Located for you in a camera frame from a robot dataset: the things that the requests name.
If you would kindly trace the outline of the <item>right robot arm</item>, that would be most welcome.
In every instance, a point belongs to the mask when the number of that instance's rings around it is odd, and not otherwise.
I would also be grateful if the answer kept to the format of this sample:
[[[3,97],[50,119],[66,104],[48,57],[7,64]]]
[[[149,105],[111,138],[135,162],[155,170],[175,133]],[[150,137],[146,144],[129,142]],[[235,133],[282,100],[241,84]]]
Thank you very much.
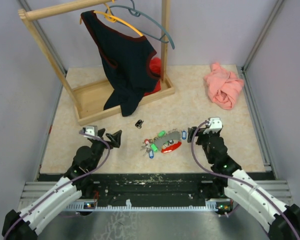
[[[219,182],[213,192],[219,198],[230,198],[245,209],[262,227],[270,240],[300,240],[300,207],[287,205],[257,184],[228,154],[221,137],[221,127],[206,121],[188,129],[187,142],[201,146],[211,169],[202,170]]]

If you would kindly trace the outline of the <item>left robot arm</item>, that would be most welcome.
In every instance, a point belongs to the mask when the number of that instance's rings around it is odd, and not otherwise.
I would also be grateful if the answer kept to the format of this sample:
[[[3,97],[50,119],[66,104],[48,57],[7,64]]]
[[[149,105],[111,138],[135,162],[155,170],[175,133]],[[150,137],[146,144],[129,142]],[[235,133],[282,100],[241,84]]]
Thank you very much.
[[[92,173],[108,159],[110,152],[121,146],[122,131],[110,134],[104,128],[86,126],[79,132],[91,146],[81,146],[68,170],[58,182],[40,198],[20,211],[12,209],[5,216],[2,236],[5,240],[36,240],[43,229],[69,204],[93,195]]]

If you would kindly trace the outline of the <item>blue tag key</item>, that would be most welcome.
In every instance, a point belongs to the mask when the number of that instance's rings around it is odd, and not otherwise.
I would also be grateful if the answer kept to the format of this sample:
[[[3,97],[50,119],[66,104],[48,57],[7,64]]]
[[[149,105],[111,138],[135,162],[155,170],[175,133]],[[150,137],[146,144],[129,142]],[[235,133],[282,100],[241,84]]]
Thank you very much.
[[[153,159],[154,158],[154,152],[151,150],[149,153],[148,153],[148,157],[150,159]]]
[[[186,139],[187,139],[187,132],[186,132],[185,130],[182,130],[182,131],[181,131],[181,138],[182,138],[183,140],[186,140]]]

